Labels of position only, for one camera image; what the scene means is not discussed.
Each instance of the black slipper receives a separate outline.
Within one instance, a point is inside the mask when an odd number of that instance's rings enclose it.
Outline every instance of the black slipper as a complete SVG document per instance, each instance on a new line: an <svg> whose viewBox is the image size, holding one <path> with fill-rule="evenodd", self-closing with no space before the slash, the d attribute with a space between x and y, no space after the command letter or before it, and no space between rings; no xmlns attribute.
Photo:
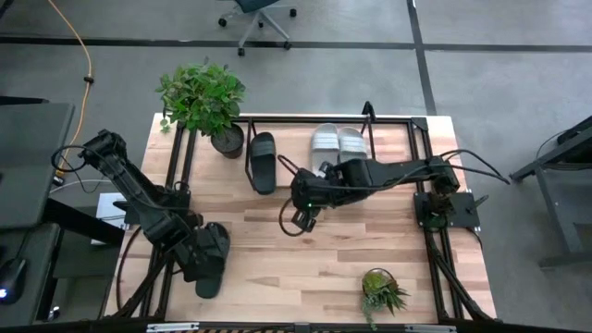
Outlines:
<svg viewBox="0 0 592 333"><path fill-rule="evenodd" d="M276 190L276 142L271 133L259 133L251 141L251 170L257 193L266 195Z"/></svg>

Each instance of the wooden table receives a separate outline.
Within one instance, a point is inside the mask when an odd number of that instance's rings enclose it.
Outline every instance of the wooden table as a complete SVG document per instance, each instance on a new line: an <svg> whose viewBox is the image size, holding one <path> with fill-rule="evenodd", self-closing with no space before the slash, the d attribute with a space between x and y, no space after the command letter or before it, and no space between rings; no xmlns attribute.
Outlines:
<svg viewBox="0 0 592 333"><path fill-rule="evenodd" d="M161 117L154 116L142 164L142 172L156 184L165 182L174 138L174 133L160 132ZM457 148L450 117L428 117L427 123L434 154ZM315 126L259 123L256 128L258 132L273 133L278 154L310 168L308 153ZM403 126L373 128L377 160L412 159ZM188 137L187 133L183 137L176 180L180 178ZM376 314L375 320L437 322L424 235L414 220L413 184L376 193L360 203L327 209L319 216L312 233L291 238L278 226L278 211L289 197L287 187L292 175L277 163L277 191L260 196L244 174L244 156L226 159L207 138L198 136L191 169L191 208L202 213L206 221L222 222L230 231L232 247L222 290L214 299L200 299L193 283L185 283L181 275L173 277L166 320L363 323L361 277L371 268L383 267L411 297L406 299L406 311L396 313L396 317L385 311ZM458 157L452 162L461 163ZM455 172L462 191L464 174ZM124 244L130 234L128 231ZM495 316L486 267L475 236L465 229L452 228L450 243L459 280L482 309ZM144 278L151 250L142 234L132 245L122 275L124 301ZM443 282L442 286L447 311L452 314L448 283ZM159 282L154 290L153 309ZM115 311L114 284L105 313Z"/></svg>

